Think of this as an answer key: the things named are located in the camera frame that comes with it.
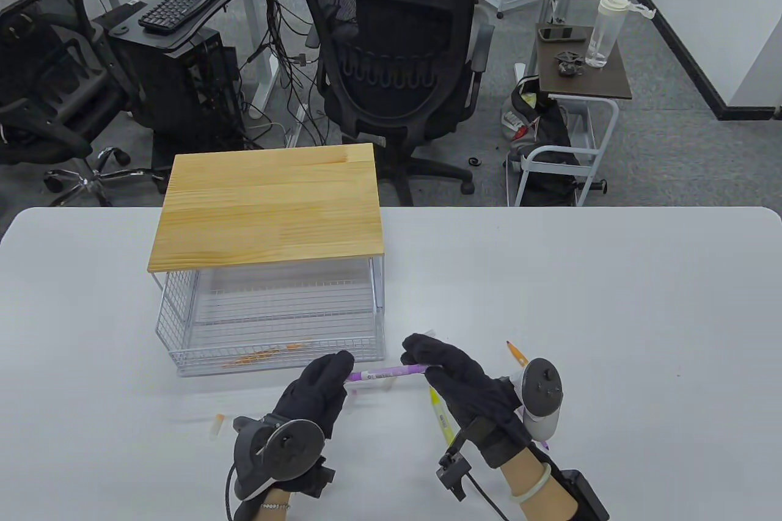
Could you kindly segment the person's right hand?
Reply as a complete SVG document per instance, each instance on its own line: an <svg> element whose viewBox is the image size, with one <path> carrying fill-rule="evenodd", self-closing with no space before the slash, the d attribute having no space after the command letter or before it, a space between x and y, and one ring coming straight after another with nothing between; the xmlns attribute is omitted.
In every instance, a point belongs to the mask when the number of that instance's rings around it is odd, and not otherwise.
<svg viewBox="0 0 782 521"><path fill-rule="evenodd" d="M500 468L530 446L530 432L516 413L521 402L508 379L489 377L466 352L421 333L403 340L400 361L426 366L428 384L489 468Z"/></svg>

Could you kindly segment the person's left hand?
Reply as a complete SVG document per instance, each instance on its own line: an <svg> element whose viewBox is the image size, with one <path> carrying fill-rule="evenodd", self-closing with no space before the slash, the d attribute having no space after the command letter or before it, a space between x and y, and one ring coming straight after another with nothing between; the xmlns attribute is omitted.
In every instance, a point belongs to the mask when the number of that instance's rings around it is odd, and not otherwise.
<svg viewBox="0 0 782 521"><path fill-rule="evenodd" d="M285 519L291 494L319 498L333 482L335 472L322 451L343 409L354 363L344 350L318 357L288 384L270 413L233 420L236 478L227 478L226 488L239 503L226 512L228 519Z"/></svg>

